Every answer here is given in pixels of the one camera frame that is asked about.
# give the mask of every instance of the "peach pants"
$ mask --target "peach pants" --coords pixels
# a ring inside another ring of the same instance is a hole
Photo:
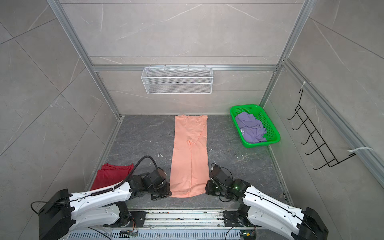
[[[208,116],[175,116],[175,143],[170,170],[172,197],[205,193],[209,180],[207,153]]]

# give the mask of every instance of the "clothing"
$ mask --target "clothing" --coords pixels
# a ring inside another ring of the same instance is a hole
[[[132,169],[133,164],[129,166],[115,166],[108,163],[104,164],[101,166],[101,169],[97,171],[91,190],[107,187],[123,181]]]
[[[244,140],[248,143],[266,142],[266,138],[263,137],[266,134],[266,129],[263,127],[263,123],[257,120],[253,114],[240,113],[235,117],[235,120]]]
[[[175,141],[170,170],[171,197],[205,193],[209,180],[207,153],[208,116],[175,116]]]

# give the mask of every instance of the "dark gray floor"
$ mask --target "dark gray floor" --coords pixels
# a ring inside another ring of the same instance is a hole
[[[231,116],[208,116],[208,163],[231,170],[233,178],[241,178],[269,196],[285,202],[267,147],[243,147]],[[109,152],[107,163],[126,166],[145,155],[152,156],[158,167],[170,174],[175,135],[174,116],[125,116]],[[135,174],[154,169],[151,160],[144,160]],[[237,208],[239,203],[221,202],[217,197],[202,194],[189,198],[166,198],[151,201],[150,196],[131,199],[129,209],[150,208]]]

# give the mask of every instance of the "white zip tie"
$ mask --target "white zip tie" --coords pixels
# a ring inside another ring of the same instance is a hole
[[[306,83],[310,83],[310,82],[306,82],[306,81],[304,81],[304,82],[303,82],[303,85],[301,86],[301,88],[303,88],[304,84],[306,84]]]
[[[355,148],[355,149],[351,149],[351,150],[347,150],[348,152],[354,152],[356,150],[360,150],[360,149],[369,149],[369,150],[373,150],[373,148],[370,148],[370,147],[358,147],[358,148]]]

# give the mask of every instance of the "robotic arm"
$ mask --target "robotic arm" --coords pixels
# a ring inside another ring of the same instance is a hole
[[[236,212],[242,225],[262,226],[290,240],[327,239],[328,229],[315,210],[279,202],[246,181],[233,180],[218,165],[211,168],[209,177],[206,194],[242,203]]]
[[[131,214],[124,201],[146,194],[151,200],[170,196],[166,173],[158,168],[151,173],[132,175],[139,160],[125,180],[108,187],[88,191],[68,193],[68,189],[58,191],[39,211],[39,239],[59,239],[68,232],[95,225],[124,227]]]

